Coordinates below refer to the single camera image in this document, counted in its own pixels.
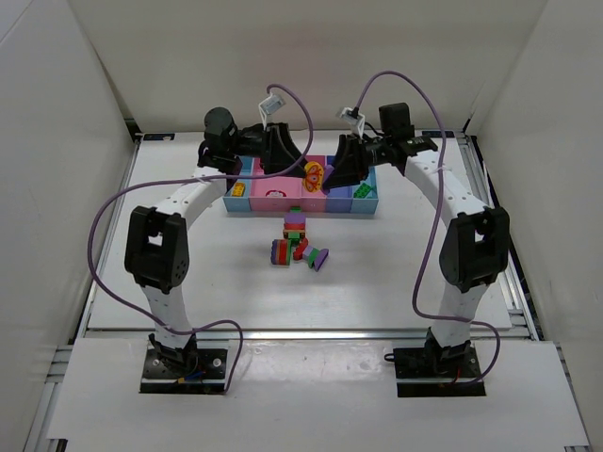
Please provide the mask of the green lego brick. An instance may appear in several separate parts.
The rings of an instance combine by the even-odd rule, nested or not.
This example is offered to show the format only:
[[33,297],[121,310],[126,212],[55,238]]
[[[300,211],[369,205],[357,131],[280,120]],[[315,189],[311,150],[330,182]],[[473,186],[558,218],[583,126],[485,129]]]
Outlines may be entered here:
[[354,191],[353,193],[353,198],[354,199],[365,199],[372,191],[373,187],[366,184],[366,183],[362,183],[360,184]]

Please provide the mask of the green purple yellow lego stack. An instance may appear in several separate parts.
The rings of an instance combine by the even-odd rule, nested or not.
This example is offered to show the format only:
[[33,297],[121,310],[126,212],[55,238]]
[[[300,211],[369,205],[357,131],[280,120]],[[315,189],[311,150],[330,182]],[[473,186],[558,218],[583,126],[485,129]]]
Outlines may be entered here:
[[302,187],[309,193],[324,191],[324,183],[332,174],[332,165],[323,166],[316,161],[309,161],[305,167],[305,176],[302,179]]

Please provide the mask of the yellow lego brick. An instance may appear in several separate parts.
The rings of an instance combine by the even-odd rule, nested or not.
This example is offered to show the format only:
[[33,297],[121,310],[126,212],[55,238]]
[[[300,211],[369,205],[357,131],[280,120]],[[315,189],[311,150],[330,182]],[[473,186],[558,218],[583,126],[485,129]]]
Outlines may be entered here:
[[243,197],[246,193],[246,184],[243,182],[236,182],[231,190],[232,197]]

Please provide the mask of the red flower lego brick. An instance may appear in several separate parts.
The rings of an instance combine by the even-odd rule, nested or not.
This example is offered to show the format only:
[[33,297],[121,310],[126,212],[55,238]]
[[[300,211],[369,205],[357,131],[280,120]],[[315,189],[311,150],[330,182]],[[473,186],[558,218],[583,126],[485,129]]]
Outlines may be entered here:
[[267,198],[286,198],[287,194],[282,190],[269,190],[266,192]]

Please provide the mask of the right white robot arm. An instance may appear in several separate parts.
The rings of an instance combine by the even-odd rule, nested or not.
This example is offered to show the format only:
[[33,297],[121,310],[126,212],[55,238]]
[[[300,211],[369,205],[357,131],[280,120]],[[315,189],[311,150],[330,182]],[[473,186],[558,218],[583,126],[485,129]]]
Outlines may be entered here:
[[371,168],[390,164],[413,183],[435,209],[436,225],[446,235],[439,266],[446,281],[439,311],[419,352],[398,352],[397,361],[430,377],[444,376],[468,361],[470,324],[482,297],[508,265],[510,218],[468,192],[445,168],[443,145],[417,136],[405,103],[379,109],[382,131],[366,137],[365,117],[344,107],[338,117],[351,129],[339,138],[332,165],[323,181],[327,190],[362,182]]

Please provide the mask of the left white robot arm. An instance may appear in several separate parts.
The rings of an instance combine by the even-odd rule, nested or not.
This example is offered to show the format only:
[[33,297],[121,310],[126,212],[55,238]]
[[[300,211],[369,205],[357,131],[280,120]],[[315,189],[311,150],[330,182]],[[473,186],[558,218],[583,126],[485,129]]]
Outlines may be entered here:
[[286,123],[238,128],[228,109],[215,107],[204,117],[193,183],[180,186],[156,205],[136,207],[130,215],[124,267],[149,303],[155,323],[150,342],[158,360],[180,377],[198,365],[196,335],[182,292],[189,268],[187,231],[235,185],[245,156],[259,159],[266,175],[284,172],[302,178],[305,174],[306,161]]

